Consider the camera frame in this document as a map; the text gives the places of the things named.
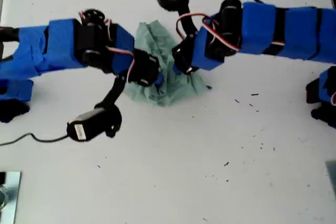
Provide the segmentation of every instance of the white table surface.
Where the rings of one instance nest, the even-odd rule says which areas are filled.
[[[190,8],[212,14],[222,1],[191,0]],[[264,1],[331,6],[330,0]],[[177,39],[177,14],[156,0],[4,0],[1,24],[42,25],[91,7],[132,34],[139,22],[158,19]],[[315,106],[305,103],[306,84],[327,68],[237,55],[201,72],[213,86],[209,94],[171,108],[121,96],[123,123],[114,139],[25,139],[2,147],[0,170],[23,172],[16,223],[334,224],[336,201],[325,161],[336,158],[336,131],[312,119]],[[83,69],[34,82],[31,111],[0,124],[1,141],[26,132],[63,135],[68,120],[104,97],[113,76]]]

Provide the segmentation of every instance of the crumpled green cloth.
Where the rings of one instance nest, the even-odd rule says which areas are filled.
[[[124,93],[133,101],[170,106],[208,91],[210,87],[206,86],[198,73],[186,76],[174,72],[172,48],[176,45],[159,21],[156,20],[150,24],[140,23],[136,32],[135,48],[158,57],[164,82],[160,86],[152,85],[146,88],[135,83],[127,84]]]

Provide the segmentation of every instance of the black band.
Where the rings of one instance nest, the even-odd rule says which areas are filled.
[[[285,42],[285,21],[287,8],[277,8],[275,18],[275,30],[273,41]],[[271,44],[264,52],[264,55],[277,55],[283,49],[282,45]]]
[[[320,42],[320,31],[322,25],[322,9],[317,9],[317,22],[316,22],[316,52],[313,54],[308,60],[312,60],[315,58],[321,50],[321,42]]]

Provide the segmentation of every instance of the red wire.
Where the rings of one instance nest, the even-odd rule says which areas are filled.
[[[202,17],[210,18],[208,15],[206,15],[204,13],[186,13],[186,14],[181,15],[176,21],[176,32],[181,37],[181,39],[185,39],[185,36],[180,32],[180,29],[178,27],[179,26],[178,24],[179,24],[180,20],[185,18],[185,17],[194,17],[194,16],[202,16]]]

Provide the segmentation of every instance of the blue robotic arm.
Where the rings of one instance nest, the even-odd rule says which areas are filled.
[[[29,110],[24,102],[32,96],[30,78],[90,66],[112,73],[116,79],[93,111],[68,123],[67,133],[76,141],[89,141],[102,132],[114,137],[122,120],[114,104],[126,82],[146,87],[163,81],[159,60],[135,49],[133,36],[120,25],[105,20],[104,14],[94,9],[80,16],[81,23],[61,19],[48,26],[0,29],[1,42],[19,42],[13,55],[0,61],[0,121],[10,122]]]
[[[164,9],[179,13],[186,33],[184,37],[177,23],[176,31],[183,39],[172,51],[178,73],[213,70],[237,52],[336,63],[335,9],[278,8],[260,1],[225,0],[217,14],[208,16],[189,13],[189,0],[157,1]],[[204,18],[197,31],[192,16],[199,15]],[[307,86],[307,102],[321,102],[312,116],[336,128],[335,72],[330,68]]]

